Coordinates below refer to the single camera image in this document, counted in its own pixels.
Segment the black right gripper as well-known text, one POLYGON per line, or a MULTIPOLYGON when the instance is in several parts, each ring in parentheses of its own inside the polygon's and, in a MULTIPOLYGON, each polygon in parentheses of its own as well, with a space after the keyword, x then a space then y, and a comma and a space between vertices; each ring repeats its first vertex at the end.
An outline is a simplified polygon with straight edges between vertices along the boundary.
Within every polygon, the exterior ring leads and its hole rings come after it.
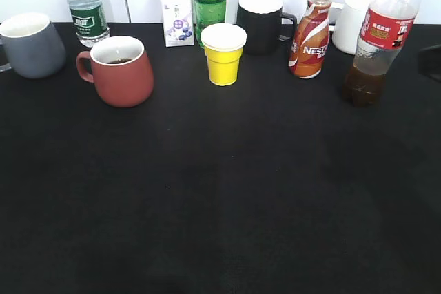
POLYGON ((438 83, 441 82, 441 45, 422 48, 418 52, 418 72, 438 83))

